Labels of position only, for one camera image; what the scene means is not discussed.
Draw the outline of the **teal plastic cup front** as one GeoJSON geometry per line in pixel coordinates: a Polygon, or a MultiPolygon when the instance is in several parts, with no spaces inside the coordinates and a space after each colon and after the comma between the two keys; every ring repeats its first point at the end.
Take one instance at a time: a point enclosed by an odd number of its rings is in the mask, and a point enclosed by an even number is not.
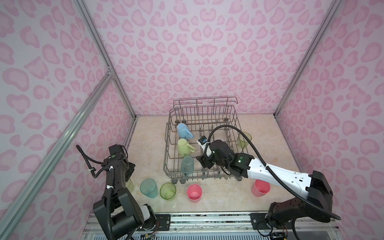
{"type": "Polygon", "coordinates": [[[154,199],[157,197],[159,190],[155,180],[145,179],[140,185],[140,191],[148,198],[154,199]]]}

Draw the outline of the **light green ceramic mug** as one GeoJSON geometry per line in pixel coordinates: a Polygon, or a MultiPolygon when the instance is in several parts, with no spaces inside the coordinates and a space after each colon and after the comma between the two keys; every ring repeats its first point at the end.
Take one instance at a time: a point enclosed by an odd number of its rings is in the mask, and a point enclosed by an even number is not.
{"type": "Polygon", "coordinates": [[[186,139],[178,140],[177,149],[181,157],[190,156],[196,152],[196,149],[186,139]]]}

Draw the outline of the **light blue ceramic mug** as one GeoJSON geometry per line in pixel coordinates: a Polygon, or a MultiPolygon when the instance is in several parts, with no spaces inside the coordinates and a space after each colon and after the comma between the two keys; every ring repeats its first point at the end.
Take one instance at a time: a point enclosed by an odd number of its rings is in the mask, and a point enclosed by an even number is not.
{"type": "Polygon", "coordinates": [[[178,124],[177,132],[181,139],[189,140],[194,138],[194,135],[189,130],[188,126],[184,123],[178,124]]]}

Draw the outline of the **green transparent plastic cup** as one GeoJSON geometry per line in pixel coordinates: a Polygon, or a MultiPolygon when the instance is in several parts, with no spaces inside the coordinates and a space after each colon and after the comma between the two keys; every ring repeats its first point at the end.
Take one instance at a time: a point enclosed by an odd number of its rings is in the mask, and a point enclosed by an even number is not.
{"type": "Polygon", "coordinates": [[[165,183],[160,188],[160,196],[167,201],[175,198],[177,188],[173,183],[165,183]]]}

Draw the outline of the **pale yellow plastic cup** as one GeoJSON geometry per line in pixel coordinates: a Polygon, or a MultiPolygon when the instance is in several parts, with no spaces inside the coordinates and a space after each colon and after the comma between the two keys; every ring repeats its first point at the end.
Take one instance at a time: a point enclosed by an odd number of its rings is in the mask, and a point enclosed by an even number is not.
{"type": "Polygon", "coordinates": [[[127,182],[126,182],[126,187],[128,188],[129,192],[130,193],[133,193],[134,190],[135,190],[135,185],[133,183],[133,181],[131,179],[129,179],[127,182]]]}

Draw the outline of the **teal textured plastic cup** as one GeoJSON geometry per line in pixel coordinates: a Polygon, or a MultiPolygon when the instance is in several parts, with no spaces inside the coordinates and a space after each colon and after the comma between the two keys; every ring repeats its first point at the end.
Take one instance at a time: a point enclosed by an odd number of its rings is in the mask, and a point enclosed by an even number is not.
{"type": "Polygon", "coordinates": [[[185,156],[181,164],[181,173],[183,176],[190,176],[194,172],[194,159],[191,156],[185,156]]]}

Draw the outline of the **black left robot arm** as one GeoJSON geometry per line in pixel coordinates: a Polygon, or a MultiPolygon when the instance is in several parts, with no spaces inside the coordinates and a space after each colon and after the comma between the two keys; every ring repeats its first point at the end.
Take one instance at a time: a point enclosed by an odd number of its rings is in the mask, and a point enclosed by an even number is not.
{"type": "Polygon", "coordinates": [[[128,153],[122,145],[109,147],[110,156],[99,162],[101,169],[90,168],[96,179],[106,172],[106,186],[102,198],[94,203],[93,211],[108,240],[121,237],[130,239],[139,229],[158,227],[157,218],[148,204],[140,206],[126,187],[135,164],[128,161],[128,153]]]}

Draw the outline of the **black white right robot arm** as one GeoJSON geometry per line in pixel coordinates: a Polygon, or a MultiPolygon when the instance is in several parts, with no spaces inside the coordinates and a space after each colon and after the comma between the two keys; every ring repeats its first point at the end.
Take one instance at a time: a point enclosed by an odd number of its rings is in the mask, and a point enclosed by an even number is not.
{"type": "Polygon", "coordinates": [[[299,173],[264,164],[252,155],[235,153],[221,140],[209,143],[206,137],[202,137],[197,143],[202,148],[202,155],[197,160],[203,168],[210,169],[217,165],[237,178],[264,181],[281,187],[294,196],[285,202],[271,203],[265,216],[271,227],[279,228],[289,221],[304,217],[321,223],[341,219],[332,212],[333,191],[323,173],[299,173]]]}

